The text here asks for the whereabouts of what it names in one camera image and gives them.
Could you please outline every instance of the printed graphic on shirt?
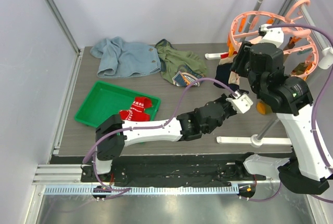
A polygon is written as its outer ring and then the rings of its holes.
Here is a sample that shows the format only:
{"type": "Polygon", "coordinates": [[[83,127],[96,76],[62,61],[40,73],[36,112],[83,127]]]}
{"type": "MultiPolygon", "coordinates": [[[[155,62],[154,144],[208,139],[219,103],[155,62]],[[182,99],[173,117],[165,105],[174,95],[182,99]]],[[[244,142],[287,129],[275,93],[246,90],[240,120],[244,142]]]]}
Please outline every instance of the printed graphic on shirt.
{"type": "MultiPolygon", "coordinates": [[[[198,73],[192,71],[190,67],[183,64],[178,67],[178,72],[172,78],[172,81],[173,81],[173,84],[176,86],[185,87],[185,86],[188,86],[193,81],[197,80],[198,78],[202,78],[202,77],[203,77],[202,74],[198,74],[198,73]]],[[[195,83],[194,85],[200,86],[200,82],[195,83]]]]}

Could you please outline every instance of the white wall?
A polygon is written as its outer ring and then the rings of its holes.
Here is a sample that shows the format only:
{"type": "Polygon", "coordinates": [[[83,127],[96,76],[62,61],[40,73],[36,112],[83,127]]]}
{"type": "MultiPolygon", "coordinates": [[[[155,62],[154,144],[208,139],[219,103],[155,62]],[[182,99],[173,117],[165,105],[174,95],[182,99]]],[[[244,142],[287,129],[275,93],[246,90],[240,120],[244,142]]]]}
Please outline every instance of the white wall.
{"type": "Polygon", "coordinates": [[[44,0],[0,0],[0,218],[22,223],[75,57],[44,0]]]}
{"type": "MultiPolygon", "coordinates": [[[[105,37],[153,44],[226,42],[232,20],[257,0],[54,0],[80,47],[105,37]]],[[[284,0],[264,0],[278,12],[284,0]]]]}
{"type": "MultiPolygon", "coordinates": [[[[315,21],[316,25],[325,29],[328,33],[333,35],[333,0],[311,0],[309,12],[315,21]]],[[[311,87],[313,95],[316,97],[323,86],[324,81],[327,79],[328,72],[322,73],[321,77],[316,80],[316,85],[311,87]]],[[[333,115],[333,84],[329,86],[327,93],[322,99],[322,103],[318,110],[318,125],[321,129],[326,146],[331,155],[333,155],[333,129],[332,129],[332,115],[333,115]]],[[[323,195],[324,198],[333,200],[333,183],[330,182],[330,189],[323,195]]],[[[333,223],[333,206],[332,204],[323,203],[329,223],[333,223]]]]}

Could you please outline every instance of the light blue towel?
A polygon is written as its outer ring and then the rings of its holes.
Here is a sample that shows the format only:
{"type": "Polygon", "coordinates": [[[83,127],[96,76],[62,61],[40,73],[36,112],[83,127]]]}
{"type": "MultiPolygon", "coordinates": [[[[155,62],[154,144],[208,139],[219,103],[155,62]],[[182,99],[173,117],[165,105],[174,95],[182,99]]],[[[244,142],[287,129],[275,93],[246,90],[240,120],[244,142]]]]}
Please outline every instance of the light blue towel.
{"type": "Polygon", "coordinates": [[[104,39],[90,53],[100,59],[100,78],[141,77],[161,71],[157,50],[149,45],[127,43],[120,37],[104,39]]]}

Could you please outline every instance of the cloth on rack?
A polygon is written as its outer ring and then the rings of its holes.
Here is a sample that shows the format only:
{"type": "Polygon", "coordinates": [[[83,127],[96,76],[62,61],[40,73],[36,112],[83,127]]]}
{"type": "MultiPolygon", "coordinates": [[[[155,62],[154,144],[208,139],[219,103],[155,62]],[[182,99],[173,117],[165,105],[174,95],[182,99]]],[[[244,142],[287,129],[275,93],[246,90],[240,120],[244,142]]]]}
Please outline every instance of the cloth on rack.
{"type": "Polygon", "coordinates": [[[309,70],[312,66],[313,62],[300,62],[291,72],[290,75],[296,75],[299,76],[301,74],[303,74],[304,72],[306,72],[307,70],[309,70]]]}
{"type": "Polygon", "coordinates": [[[150,115],[145,113],[146,108],[152,107],[152,102],[146,97],[136,97],[129,110],[120,111],[120,118],[128,121],[149,121],[150,115]]]}
{"type": "MultiPolygon", "coordinates": [[[[239,89],[239,76],[230,71],[230,68],[233,64],[233,59],[236,55],[231,57],[220,59],[219,65],[216,68],[216,77],[215,79],[229,86],[231,90],[236,91],[239,89]]],[[[218,88],[223,88],[217,83],[214,85],[218,88]]]]}
{"type": "Polygon", "coordinates": [[[90,53],[100,59],[100,78],[140,77],[161,71],[161,61],[152,46],[125,42],[120,37],[104,39],[90,53]]]}
{"type": "Polygon", "coordinates": [[[178,51],[166,39],[157,43],[155,48],[161,59],[162,77],[171,84],[184,87],[207,76],[204,60],[192,51],[178,51]]]}

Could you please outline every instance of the white stand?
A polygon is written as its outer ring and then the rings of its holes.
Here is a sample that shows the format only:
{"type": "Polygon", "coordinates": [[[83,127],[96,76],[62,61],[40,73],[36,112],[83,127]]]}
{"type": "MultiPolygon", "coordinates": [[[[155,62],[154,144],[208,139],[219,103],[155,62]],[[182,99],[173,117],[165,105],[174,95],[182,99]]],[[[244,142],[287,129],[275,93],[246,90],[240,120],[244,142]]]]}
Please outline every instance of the white stand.
{"type": "Polygon", "coordinates": [[[247,144],[254,147],[260,147],[261,145],[279,145],[279,146],[291,146],[291,141],[289,138],[269,138],[265,137],[258,140],[258,145],[254,144],[256,135],[252,137],[217,137],[216,140],[220,144],[247,144]]]}
{"type": "Polygon", "coordinates": [[[220,59],[221,55],[227,54],[228,52],[221,52],[219,54],[205,54],[204,57],[208,60],[211,59],[220,59]]]}

